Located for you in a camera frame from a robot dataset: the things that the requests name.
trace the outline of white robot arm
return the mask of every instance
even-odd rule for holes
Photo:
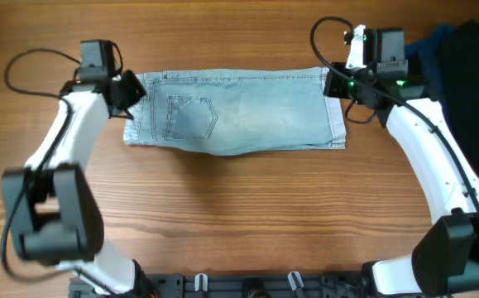
[[[82,51],[89,53],[89,48],[82,44]],[[90,75],[93,77],[94,71],[96,70],[83,70],[82,75],[85,79]],[[97,78],[93,77],[88,82],[74,81],[69,87],[66,86],[63,99],[71,106],[73,112],[70,115],[70,125],[64,136],[58,140],[58,147],[44,168],[38,169],[38,165],[56,139],[55,136],[63,127],[63,122],[68,116],[69,110],[63,102],[60,104],[60,111],[46,139],[37,152],[28,159],[25,170],[7,171],[2,176],[2,197],[6,203],[8,219],[12,220],[9,218],[10,209],[21,199],[20,195],[17,197],[17,194],[20,194],[20,189],[25,187],[24,181],[27,180],[27,177],[31,177],[32,172],[44,172],[49,179],[53,180],[49,183],[53,186],[41,188],[41,193],[45,195],[44,199],[49,194],[56,194],[59,199],[61,195],[66,195],[69,198],[65,202],[60,202],[61,213],[55,216],[57,220],[50,219],[48,221],[46,219],[39,221],[36,214],[31,213],[31,206],[38,203],[37,201],[31,202],[30,199],[24,199],[24,202],[20,202],[17,216],[12,223],[12,237],[17,254],[25,260],[36,260],[47,265],[56,265],[58,270],[72,271],[93,286],[95,292],[100,295],[158,298],[156,288],[146,278],[137,262],[123,256],[111,243],[103,241],[103,222],[98,223],[101,219],[98,218],[97,206],[93,202],[82,173],[99,133],[106,121],[113,115],[115,100],[109,93],[113,89],[107,89],[110,91],[106,92],[106,89],[102,88],[102,84],[111,81],[113,76],[119,74],[114,74],[109,70],[107,73],[102,83],[98,83]],[[145,94],[145,91],[141,86],[134,87],[138,83],[135,82],[136,78],[133,76],[134,74],[126,84],[132,86],[128,89],[128,93],[132,99],[139,99]],[[435,123],[445,136],[458,156],[468,179],[474,185],[477,191],[476,200],[479,203],[479,180],[448,130],[439,103],[421,98],[411,99],[410,104]],[[126,107],[127,105],[114,106],[117,109]],[[382,120],[390,134],[401,145],[414,168],[427,198],[434,227],[412,255],[370,264],[366,274],[371,283],[367,284],[366,288],[372,288],[373,293],[369,296],[402,296],[421,292],[425,295],[443,295],[479,289],[479,260],[475,260],[476,262],[471,260],[471,246],[475,241],[472,236],[478,231],[470,225],[471,222],[474,222],[472,220],[474,215],[469,215],[475,214],[476,209],[465,194],[467,190],[462,184],[462,177],[451,160],[449,152],[433,133],[433,129],[405,106],[392,104]],[[69,215],[75,210],[77,210],[77,214]],[[95,218],[95,222],[89,222],[86,214],[92,214],[93,216],[90,217]],[[470,227],[467,231],[471,233],[450,236],[447,234],[450,231],[445,229],[445,238],[448,240],[445,244],[448,245],[446,248],[450,248],[451,245],[456,248],[457,246],[453,244],[461,243],[458,251],[465,264],[460,264],[459,267],[448,264],[450,266],[447,268],[447,272],[435,272],[436,278],[452,276],[446,278],[445,281],[439,280],[432,283],[432,281],[425,280],[421,277],[421,272],[426,272],[430,276],[434,272],[428,272],[429,267],[420,266],[417,260],[428,256],[423,252],[429,250],[429,242],[433,241],[437,237],[436,235],[443,235],[443,226],[449,224],[448,226],[454,228],[456,226],[451,224],[459,223]],[[101,233],[100,237],[96,236],[96,232]],[[54,240],[54,235],[59,235],[59,237]],[[440,256],[449,252],[446,249],[443,251],[439,249],[439,251],[442,252]],[[428,264],[428,262],[427,259],[424,259],[420,263]],[[304,288],[304,283],[299,274],[291,272],[289,281],[292,290],[296,291],[298,297],[303,298],[304,292],[301,289]],[[211,291],[211,286],[208,287],[208,277],[198,276],[194,281],[194,289],[196,291],[200,289],[203,292]],[[219,295],[216,294],[215,297],[228,297],[222,292]]]

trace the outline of black mount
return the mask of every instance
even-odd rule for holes
[[[297,291],[293,291],[288,276],[207,276],[208,287],[204,291],[202,286],[196,285],[198,276],[147,275],[160,295],[160,298],[253,298],[256,296],[267,298],[298,298]],[[316,275],[301,276],[304,297],[307,298],[369,298],[384,297],[367,294],[362,284],[360,272],[330,272]],[[249,295],[245,286],[261,284],[263,294]],[[72,279],[69,284],[69,298],[96,298],[93,288],[79,279]],[[398,296],[399,298],[424,298],[421,294]]]
[[[79,165],[62,165],[41,171],[34,179],[30,169],[5,170],[2,198],[7,218],[21,199],[12,221],[13,246],[22,260],[55,265],[60,260],[92,261],[103,246],[103,220]],[[24,198],[19,197],[22,187]],[[39,212],[36,204],[48,197],[59,201],[59,211]]]
[[[348,70],[343,62],[332,63],[337,70],[398,99],[434,97],[424,77],[419,75],[418,68],[409,73],[411,63],[405,58],[405,32],[402,29],[365,29],[364,37],[362,61],[366,68]],[[394,106],[389,99],[348,83],[332,72],[328,73],[323,93],[329,97],[352,99],[375,110],[382,127],[386,126]]]
[[[479,290],[479,220],[454,209],[441,217],[412,252],[423,293],[437,296]]]
[[[118,50],[112,41],[81,41],[81,66],[76,70],[79,80],[74,77],[73,80],[66,82],[60,95],[79,91],[101,93],[105,98],[110,118],[132,120],[134,117],[128,109],[146,95],[146,90],[132,71],[123,72],[122,65],[116,69],[113,48]],[[112,79],[118,75],[121,76],[120,80]]]

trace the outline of denim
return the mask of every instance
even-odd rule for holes
[[[129,111],[127,145],[231,156],[342,149],[340,99],[323,95],[327,68],[167,70],[138,74],[147,96]]]

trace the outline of back pocket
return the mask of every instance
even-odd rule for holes
[[[170,95],[164,139],[207,139],[217,118],[208,98]]]

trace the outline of jeans seam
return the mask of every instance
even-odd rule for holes
[[[181,96],[182,99],[181,101],[173,104],[171,102],[172,98],[175,97],[180,97],[179,95],[168,95],[167,96],[167,101],[168,101],[168,112],[167,112],[167,118],[166,118],[166,126],[165,126],[165,132],[164,132],[164,139],[166,140],[191,140],[191,139],[209,139],[209,137],[212,135],[213,129],[215,128],[215,123],[217,123],[218,115],[217,111],[215,111],[215,108],[212,105],[212,101],[209,98],[199,98],[195,96]],[[176,124],[176,114],[188,103],[192,103],[194,100],[198,100],[200,102],[205,102],[208,105],[208,108],[210,109],[210,112],[212,113],[212,122],[209,124],[208,130],[202,137],[175,137],[174,132],[172,131],[172,127],[175,126]]]
[[[156,140],[156,116],[155,116],[155,82],[151,83],[151,87],[149,90],[149,100],[151,101],[151,135],[153,138],[153,142],[158,144],[158,140]]]
[[[330,108],[329,108],[329,104],[328,104],[328,97],[326,95],[323,94],[323,91],[325,90],[325,80],[328,76],[328,69],[323,67],[322,68],[322,75],[320,76],[320,86],[322,87],[322,96],[323,96],[323,103],[325,104],[325,109],[326,111],[328,112],[328,124],[329,124],[329,130],[331,131],[331,138],[335,138],[335,131],[333,130],[333,123],[332,123],[332,115],[331,115],[331,111],[330,111]]]
[[[322,68],[322,74],[323,74],[322,91],[325,90],[325,80],[327,78],[328,71],[329,70],[326,67]],[[345,142],[346,129],[344,127],[344,120],[342,118],[342,107],[340,106],[340,99],[330,98],[329,96],[326,96],[326,95],[324,95],[323,97],[326,104],[326,108],[328,110],[329,126],[331,127],[331,132],[333,134],[331,136],[333,139],[331,141],[331,148],[332,149],[344,148],[346,146],[346,142]]]
[[[189,78],[169,78],[167,79],[152,79],[152,82],[158,83],[166,83],[166,82],[190,82],[190,83],[197,83],[197,82],[230,82],[234,80],[293,80],[293,79],[322,79],[322,75],[318,74],[303,74],[303,75],[282,75],[282,76],[262,76],[262,77],[235,77],[235,78],[197,78],[197,77],[189,77]]]
[[[147,90],[147,81],[146,80],[143,80],[143,88],[144,88],[144,90]],[[146,94],[146,97],[143,100],[146,100],[148,98],[149,98],[149,94]],[[140,105],[140,117],[138,117],[138,119],[140,119],[140,120],[138,121],[138,134],[137,134],[137,140],[138,141],[137,142],[140,142],[141,119],[143,117],[143,110],[144,110],[144,104],[141,104]]]

